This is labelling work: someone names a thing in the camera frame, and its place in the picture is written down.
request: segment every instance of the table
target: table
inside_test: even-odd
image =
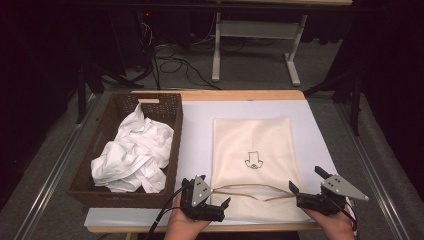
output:
[[[176,188],[183,178],[206,175],[210,182],[212,159],[212,119],[214,117],[277,118],[290,117],[299,171],[306,191],[318,193],[322,179],[314,173],[318,165],[336,173],[324,139],[308,102],[296,90],[178,91],[183,101],[183,130]],[[147,232],[159,209],[91,208],[85,226],[91,232]],[[157,232],[166,230],[168,215],[159,223]],[[318,229],[312,221],[258,223],[213,222],[205,232],[223,231],[301,231]]]
[[[218,0],[221,2],[254,2],[254,3],[276,3],[276,4],[318,4],[318,5],[351,5],[351,0]],[[221,12],[216,13],[215,24],[215,51],[212,64],[212,81],[219,82],[221,53],[221,36],[229,37],[254,37],[269,39],[292,40],[289,52],[284,53],[284,60],[289,71],[292,85],[300,86],[299,75],[294,64],[294,56],[305,28],[307,15],[299,17],[298,22],[259,22],[259,21],[234,21],[221,20]]]

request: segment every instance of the wicker basket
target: wicker basket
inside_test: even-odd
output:
[[[169,164],[165,169],[162,169],[166,175],[165,189],[160,193],[146,193],[140,187],[136,192],[113,193],[106,187],[94,186],[91,176],[91,161],[99,157],[106,143],[115,138],[120,123],[134,111],[139,99],[158,99],[159,103],[143,103],[144,101],[141,101],[144,116],[166,123],[174,129]],[[86,207],[162,208],[174,193],[182,120],[183,112],[180,94],[112,94],[91,136],[90,143],[68,189],[68,193]]]

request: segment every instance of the printed logo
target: printed logo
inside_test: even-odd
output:
[[[259,160],[259,153],[256,152],[249,152],[249,160],[245,160],[244,163],[246,163],[246,166],[252,168],[252,169],[258,169],[262,167],[263,161]]]

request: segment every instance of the beige cloth bag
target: beige cloth bag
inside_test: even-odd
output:
[[[309,219],[296,206],[289,180],[303,190],[289,118],[214,120],[211,203],[231,197],[226,219]]]

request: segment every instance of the person's hand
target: person's hand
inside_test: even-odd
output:
[[[342,212],[338,212],[335,215],[325,216],[319,212],[303,209],[302,210],[315,222],[317,222],[325,235],[330,240],[353,240],[352,222]]]
[[[194,240],[197,235],[210,221],[194,221],[186,217],[186,215],[179,209],[181,201],[181,193],[174,199],[171,216],[168,221],[168,228],[164,240]]]

